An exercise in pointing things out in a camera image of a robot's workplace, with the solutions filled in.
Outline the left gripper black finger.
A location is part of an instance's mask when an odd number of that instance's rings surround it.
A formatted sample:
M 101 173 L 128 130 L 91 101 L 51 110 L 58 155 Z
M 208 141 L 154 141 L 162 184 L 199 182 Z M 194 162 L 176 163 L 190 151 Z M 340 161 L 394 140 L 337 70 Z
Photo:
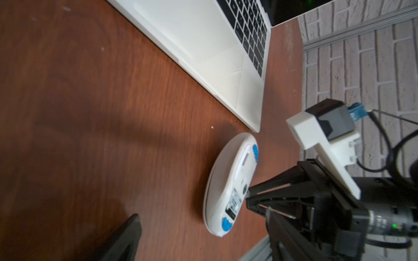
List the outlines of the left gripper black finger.
M 130 216 L 93 253 L 94 261 L 134 261 L 142 236 L 138 214 Z

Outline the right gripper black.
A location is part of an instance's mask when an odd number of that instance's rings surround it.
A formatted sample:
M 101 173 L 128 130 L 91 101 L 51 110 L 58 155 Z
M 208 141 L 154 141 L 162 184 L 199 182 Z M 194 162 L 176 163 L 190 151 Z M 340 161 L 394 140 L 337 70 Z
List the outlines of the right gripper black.
M 272 260 L 286 261 L 283 249 L 293 261 L 326 261 L 327 257 L 359 261 L 367 245 L 410 248 L 418 236 L 417 192 L 393 178 L 356 177 L 354 181 L 361 189 L 360 199 L 319 161 L 308 160 L 250 187 L 246 207 L 266 217 Z M 300 219 L 309 207 L 313 244 L 284 218 Z

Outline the white wireless mouse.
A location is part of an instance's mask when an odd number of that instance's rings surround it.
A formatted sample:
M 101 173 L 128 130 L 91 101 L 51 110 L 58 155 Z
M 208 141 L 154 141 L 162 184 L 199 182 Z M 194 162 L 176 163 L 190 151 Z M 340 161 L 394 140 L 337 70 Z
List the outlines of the white wireless mouse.
M 222 149 L 210 172 L 205 189 L 202 216 L 208 231 L 216 237 L 230 232 L 259 160 L 255 137 L 241 133 Z

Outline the silver laptop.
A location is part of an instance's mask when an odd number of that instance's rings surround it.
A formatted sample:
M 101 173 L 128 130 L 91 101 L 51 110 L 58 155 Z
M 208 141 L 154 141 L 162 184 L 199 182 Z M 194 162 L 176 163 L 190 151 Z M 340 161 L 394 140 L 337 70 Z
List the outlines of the silver laptop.
M 117 0 L 111 5 L 259 132 L 272 30 L 324 1 Z

